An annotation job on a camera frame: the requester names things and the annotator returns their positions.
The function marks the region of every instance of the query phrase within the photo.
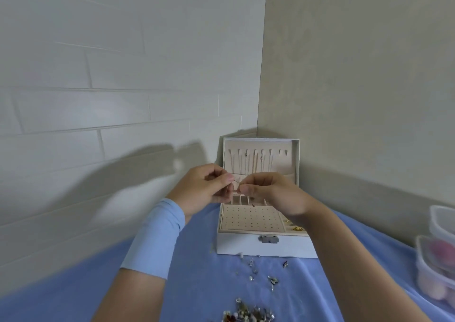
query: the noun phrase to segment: right hand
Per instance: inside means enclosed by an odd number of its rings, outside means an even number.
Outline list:
[[[258,172],[240,182],[237,191],[270,205],[291,219],[322,205],[278,172]]]

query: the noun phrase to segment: forearm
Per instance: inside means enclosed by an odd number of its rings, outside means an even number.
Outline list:
[[[174,246],[185,215],[161,200],[143,222],[93,322],[158,321]]]
[[[307,230],[346,322],[430,321],[344,222],[311,204],[295,222]]]
[[[158,322],[166,280],[120,269],[92,322]]]

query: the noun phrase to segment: clear plastic box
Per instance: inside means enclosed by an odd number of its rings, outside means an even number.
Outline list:
[[[430,206],[429,213],[431,234],[455,246],[455,209],[433,205]]]
[[[455,276],[446,272],[429,259],[429,243],[431,238],[417,236],[417,285],[428,296],[436,300],[446,300],[455,308]]]
[[[430,207],[428,256],[437,267],[455,273],[455,209],[433,205]]]

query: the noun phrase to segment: left hand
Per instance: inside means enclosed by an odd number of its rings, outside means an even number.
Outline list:
[[[211,202],[227,203],[232,199],[234,175],[216,164],[191,168],[166,196],[191,216]]]

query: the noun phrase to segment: light blue sleeve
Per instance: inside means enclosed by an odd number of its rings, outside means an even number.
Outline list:
[[[122,268],[168,278],[175,243],[185,226],[182,209],[170,199],[162,199],[142,223]]]

